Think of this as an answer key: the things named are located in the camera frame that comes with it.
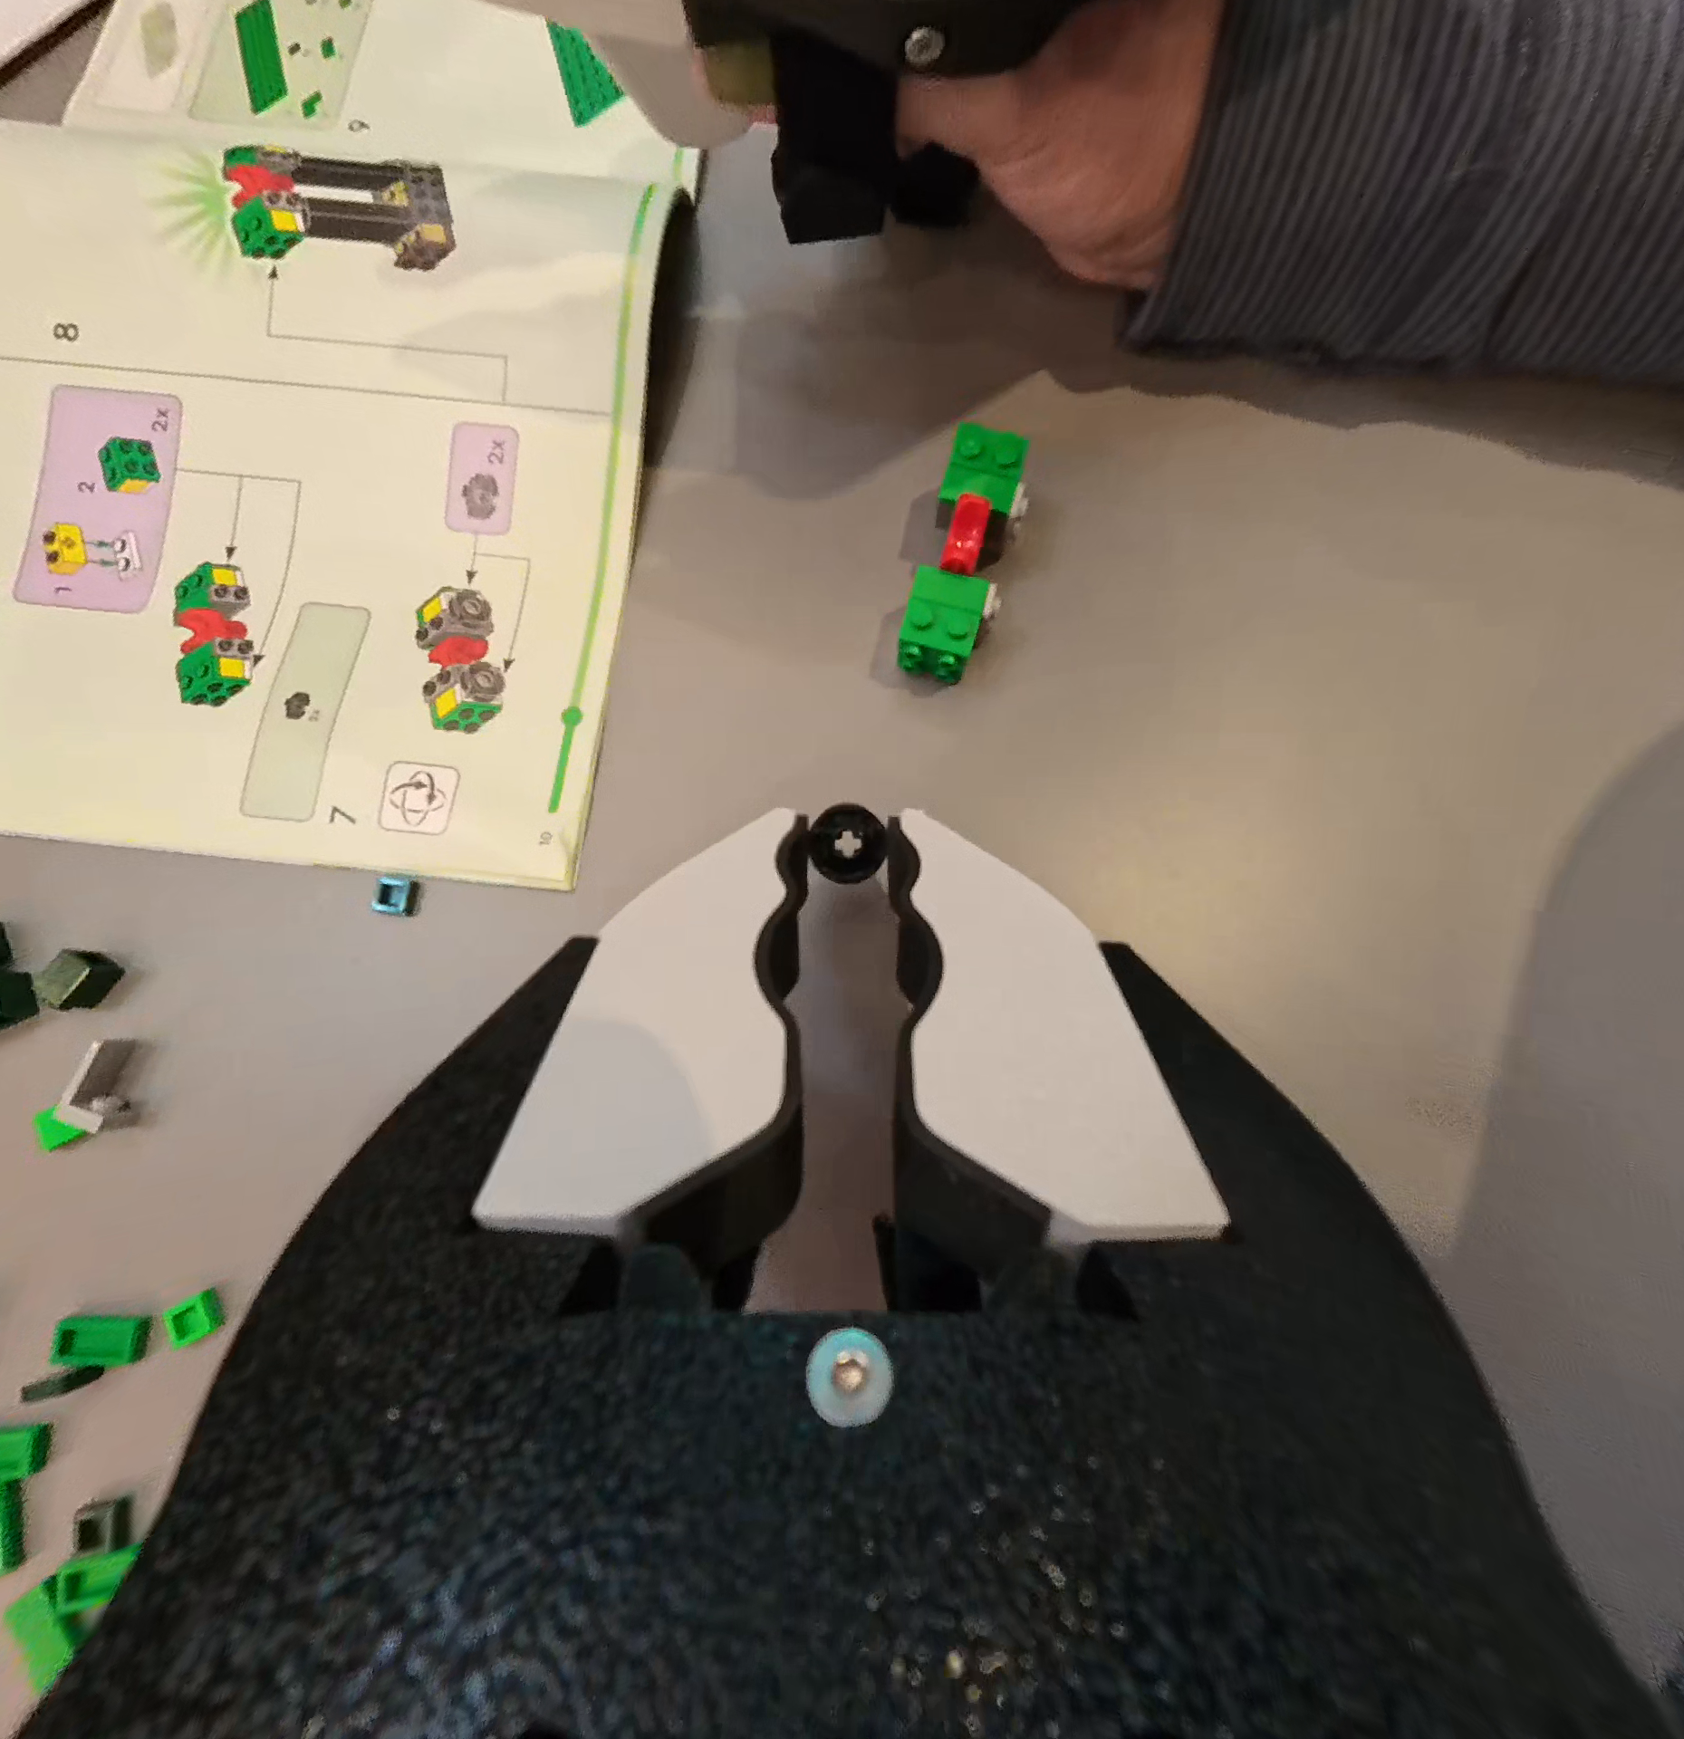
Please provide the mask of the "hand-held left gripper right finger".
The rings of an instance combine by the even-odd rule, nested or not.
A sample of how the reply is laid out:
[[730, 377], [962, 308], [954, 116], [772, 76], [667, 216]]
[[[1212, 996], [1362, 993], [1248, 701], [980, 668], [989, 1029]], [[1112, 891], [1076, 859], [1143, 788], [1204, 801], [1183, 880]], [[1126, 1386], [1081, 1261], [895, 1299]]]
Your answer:
[[1217, 1239], [1228, 1206], [1090, 926], [915, 808], [889, 895], [898, 1228], [987, 1286], [1036, 1250]]

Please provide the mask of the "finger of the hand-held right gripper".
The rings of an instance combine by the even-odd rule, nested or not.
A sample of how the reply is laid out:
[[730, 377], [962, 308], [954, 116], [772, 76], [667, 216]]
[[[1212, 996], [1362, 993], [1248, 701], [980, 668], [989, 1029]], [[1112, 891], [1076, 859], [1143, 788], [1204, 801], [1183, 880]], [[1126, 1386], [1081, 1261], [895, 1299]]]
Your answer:
[[668, 141], [717, 150], [773, 120], [766, 36], [703, 45], [683, 24], [609, 27], [609, 69]]

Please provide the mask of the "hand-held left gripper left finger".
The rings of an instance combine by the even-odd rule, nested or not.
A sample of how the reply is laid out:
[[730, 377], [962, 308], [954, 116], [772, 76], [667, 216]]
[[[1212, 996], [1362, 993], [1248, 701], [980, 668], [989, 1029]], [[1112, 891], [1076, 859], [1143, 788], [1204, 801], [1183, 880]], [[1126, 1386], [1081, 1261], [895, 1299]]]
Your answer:
[[679, 1250], [708, 1283], [790, 1217], [804, 1176], [806, 819], [773, 808], [600, 931], [475, 1205], [493, 1232]]

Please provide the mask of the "black round brick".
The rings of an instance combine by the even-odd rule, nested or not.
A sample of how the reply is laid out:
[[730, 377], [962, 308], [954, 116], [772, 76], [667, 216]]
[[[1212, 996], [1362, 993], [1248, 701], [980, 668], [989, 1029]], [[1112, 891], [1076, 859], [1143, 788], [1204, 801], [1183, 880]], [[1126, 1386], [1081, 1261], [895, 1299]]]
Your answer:
[[810, 868], [835, 886], [877, 879], [887, 853], [886, 821], [860, 803], [833, 803], [810, 819]]

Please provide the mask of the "green and red brick assembly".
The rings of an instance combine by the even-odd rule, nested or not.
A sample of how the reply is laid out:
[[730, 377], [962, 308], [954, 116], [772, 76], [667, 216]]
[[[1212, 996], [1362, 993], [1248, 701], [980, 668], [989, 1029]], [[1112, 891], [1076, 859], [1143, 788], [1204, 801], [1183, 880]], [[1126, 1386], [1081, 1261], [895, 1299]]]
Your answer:
[[896, 667], [956, 685], [1000, 611], [996, 565], [1023, 533], [1029, 509], [1025, 435], [963, 420], [936, 495], [940, 553], [913, 567], [896, 629]]

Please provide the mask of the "person's right forearm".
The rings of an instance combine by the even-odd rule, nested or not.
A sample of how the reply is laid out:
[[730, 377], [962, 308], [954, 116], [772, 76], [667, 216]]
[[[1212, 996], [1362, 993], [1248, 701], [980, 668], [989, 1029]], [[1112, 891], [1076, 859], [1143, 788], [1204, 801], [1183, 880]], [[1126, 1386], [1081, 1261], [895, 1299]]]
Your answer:
[[1230, 4], [1121, 333], [1684, 388], [1684, 2]]

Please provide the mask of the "grey desk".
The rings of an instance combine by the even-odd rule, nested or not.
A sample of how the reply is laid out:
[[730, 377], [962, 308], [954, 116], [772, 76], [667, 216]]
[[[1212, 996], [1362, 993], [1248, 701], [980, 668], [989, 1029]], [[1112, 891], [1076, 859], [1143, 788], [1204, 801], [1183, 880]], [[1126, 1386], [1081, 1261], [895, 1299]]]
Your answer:
[[[788, 248], [768, 141], [665, 274], [581, 880], [0, 837], [103, 1011], [0, 1038], [0, 1424], [73, 1312], [239, 1312], [569, 937], [775, 806], [916, 806], [1136, 947], [1411, 1241], [1610, 1636], [1684, 1636], [1684, 397], [1136, 359], [996, 214]], [[1027, 437], [958, 685], [896, 667], [956, 426]], [[134, 1120], [54, 1107], [141, 1042]]]

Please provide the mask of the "person's right hand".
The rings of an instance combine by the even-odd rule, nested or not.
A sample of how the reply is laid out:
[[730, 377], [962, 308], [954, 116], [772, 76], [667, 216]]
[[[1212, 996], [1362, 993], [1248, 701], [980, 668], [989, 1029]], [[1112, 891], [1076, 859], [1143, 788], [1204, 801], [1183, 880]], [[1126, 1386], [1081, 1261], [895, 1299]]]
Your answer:
[[900, 141], [974, 163], [1072, 277], [1148, 294], [1175, 243], [1224, 9], [1087, 4], [1012, 73], [906, 76]]

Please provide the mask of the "brick instruction booklet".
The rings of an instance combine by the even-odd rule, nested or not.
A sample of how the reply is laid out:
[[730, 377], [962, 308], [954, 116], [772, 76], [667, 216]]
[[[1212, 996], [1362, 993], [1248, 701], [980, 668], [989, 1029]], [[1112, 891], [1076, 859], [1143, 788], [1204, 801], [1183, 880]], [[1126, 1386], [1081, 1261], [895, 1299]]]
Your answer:
[[0, 123], [0, 833], [569, 889], [703, 158], [578, 4], [114, 4]]

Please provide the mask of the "grey brick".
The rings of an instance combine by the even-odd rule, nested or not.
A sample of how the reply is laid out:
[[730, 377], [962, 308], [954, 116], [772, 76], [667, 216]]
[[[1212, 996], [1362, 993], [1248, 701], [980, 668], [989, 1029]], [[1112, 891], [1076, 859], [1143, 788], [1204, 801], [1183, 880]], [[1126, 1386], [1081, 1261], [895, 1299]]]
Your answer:
[[132, 1038], [98, 1040], [83, 1054], [58, 1100], [56, 1118], [87, 1136], [103, 1134], [134, 1120], [127, 1085], [141, 1051], [141, 1042]]

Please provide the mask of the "pile of green bricks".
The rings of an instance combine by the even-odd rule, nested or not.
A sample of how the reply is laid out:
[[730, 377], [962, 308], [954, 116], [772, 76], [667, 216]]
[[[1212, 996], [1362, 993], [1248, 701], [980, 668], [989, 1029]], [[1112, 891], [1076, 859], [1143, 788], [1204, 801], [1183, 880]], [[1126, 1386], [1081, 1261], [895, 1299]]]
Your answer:
[[[217, 1337], [227, 1321], [225, 1297], [216, 1288], [152, 1317], [62, 1317], [53, 1330], [47, 1375], [27, 1384], [22, 1399], [29, 1406], [64, 1399], [111, 1371], [134, 1368], [156, 1337], [183, 1351]], [[0, 1581], [27, 1565], [27, 1484], [47, 1467], [51, 1447], [47, 1420], [0, 1426]], [[44, 1697], [64, 1676], [136, 1563], [141, 1543], [132, 1511], [131, 1495], [82, 1505], [62, 1567], [6, 1609], [4, 1632], [35, 1697]]]

